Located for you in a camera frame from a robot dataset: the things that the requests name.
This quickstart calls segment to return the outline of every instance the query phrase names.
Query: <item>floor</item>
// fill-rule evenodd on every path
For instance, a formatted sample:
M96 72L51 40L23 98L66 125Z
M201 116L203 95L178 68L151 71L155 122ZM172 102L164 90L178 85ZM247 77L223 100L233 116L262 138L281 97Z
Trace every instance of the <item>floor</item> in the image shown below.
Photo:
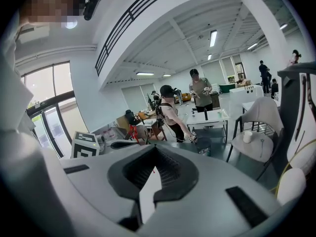
M235 120L242 113L231 112L229 93L220 95L219 101L220 101L221 109L225 109L227 114L230 116L230 119L228 122L228 139L227 139L226 145L223 144L221 139L212 139L213 146L208 156L218 158L221 160L226 160L230 147L231 147L231 141L233 139ZM184 123L186 123L188 119L188 114L190 114L190 112L192 111L192 108L194 108L195 105L191 101L188 101L188 102L184 102L182 106L180 106L179 104L176 104L176 107L178 109L178 116L182 119ZM163 129L165 131L168 142L172 142L172 146L184 148L184 149L193 151L195 153L197 152L196 148L192 145L186 145L186 144L178 145L179 143L176 143L175 134L169 127L164 125ZM229 164L235 166L237 169L239 169L240 171L242 171L243 173L245 173L246 175L250 176L253 179L256 179L263 169L262 163L252 160L251 158L244 156L243 154L235 151L234 149L229 159ZM265 188L270 190L274 188L275 186L277 186L278 180L279 180L279 177L277 176L273 168L273 165L270 164L258 182L262 184Z

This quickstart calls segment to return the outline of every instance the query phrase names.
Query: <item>black metal railing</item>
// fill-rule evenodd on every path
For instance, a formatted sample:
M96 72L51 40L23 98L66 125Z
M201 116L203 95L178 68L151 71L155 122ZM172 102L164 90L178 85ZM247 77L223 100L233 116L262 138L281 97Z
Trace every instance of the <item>black metal railing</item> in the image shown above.
M108 59L111 51L116 45L119 38L130 26L130 24L140 15L144 10L146 10L151 4L157 0L136 0L123 14L123 16L116 23L112 29L110 35L108 36L105 44L102 47L100 55L98 57L97 63L95 64L95 69L98 75L100 75L104 63Z

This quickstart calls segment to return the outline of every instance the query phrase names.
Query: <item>ceiling light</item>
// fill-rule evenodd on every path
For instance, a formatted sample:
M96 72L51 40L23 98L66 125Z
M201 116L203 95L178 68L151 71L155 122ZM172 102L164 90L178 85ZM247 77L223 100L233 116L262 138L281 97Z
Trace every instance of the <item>ceiling light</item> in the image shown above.
M66 28L68 29L72 29L72 28L75 28L78 24L78 21L77 20L74 20L73 22L67 22L66 23Z
M215 41L216 41L216 36L217 36L217 31L212 31L211 32L211 42L210 42L210 47L215 45Z
M247 50L252 49L253 47L255 47L258 43L254 43L252 46L250 46Z
M153 76L154 73L138 72L136 75L138 75L138 76Z
M281 25L280 30L283 30L285 27L287 27L287 24Z

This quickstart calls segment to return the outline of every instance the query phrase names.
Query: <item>paper cup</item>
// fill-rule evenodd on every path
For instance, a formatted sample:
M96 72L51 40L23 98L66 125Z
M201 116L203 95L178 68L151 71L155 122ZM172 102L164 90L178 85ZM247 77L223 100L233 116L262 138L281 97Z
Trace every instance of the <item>paper cup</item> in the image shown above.
M243 141L244 143L250 143L252 138L252 132L250 131L245 131L243 132Z

